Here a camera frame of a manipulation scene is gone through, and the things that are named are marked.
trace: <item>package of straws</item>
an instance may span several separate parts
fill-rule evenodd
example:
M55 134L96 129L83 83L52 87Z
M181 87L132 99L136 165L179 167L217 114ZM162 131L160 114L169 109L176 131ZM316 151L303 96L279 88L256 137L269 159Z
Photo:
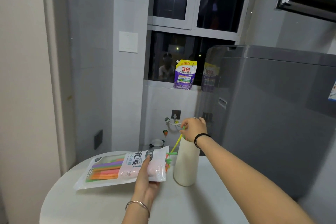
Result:
M86 171L74 185L75 190L135 182L142 163L150 156L147 168L149 181L166 180L166 156L169 146L156 150L111 155L100 154L93 158Z

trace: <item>white round table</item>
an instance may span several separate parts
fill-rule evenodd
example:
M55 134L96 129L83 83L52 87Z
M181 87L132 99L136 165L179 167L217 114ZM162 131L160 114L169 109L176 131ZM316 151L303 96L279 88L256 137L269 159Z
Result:
M248 224L207 157L199 157L197 181L189 187L173 179L174 160L152 206L149 223ZM134 183L75 191L73 185L90 163L66 172L44 200L40 224L120 224Z

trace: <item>purple detergent bag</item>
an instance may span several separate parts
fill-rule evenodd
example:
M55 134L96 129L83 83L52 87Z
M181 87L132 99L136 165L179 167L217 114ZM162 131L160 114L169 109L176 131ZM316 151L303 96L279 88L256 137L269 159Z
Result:
M175 68L174 88L190 90L193 85L197 61L180 60Z

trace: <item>person's left hand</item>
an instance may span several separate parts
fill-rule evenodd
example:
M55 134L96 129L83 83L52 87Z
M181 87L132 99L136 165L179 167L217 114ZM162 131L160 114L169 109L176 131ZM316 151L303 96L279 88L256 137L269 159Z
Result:
M150 210L152 208L153 201L158 193L160 183L148 181L147 167L149 164L149 160L150 157L148 156L142 163L136 179L132 201L140 201L144 203Z

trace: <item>light switch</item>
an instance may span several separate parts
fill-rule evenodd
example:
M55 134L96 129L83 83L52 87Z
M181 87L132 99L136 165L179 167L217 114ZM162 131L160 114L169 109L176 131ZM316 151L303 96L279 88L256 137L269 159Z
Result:
M119 52L138 53L138 33L119 31Z

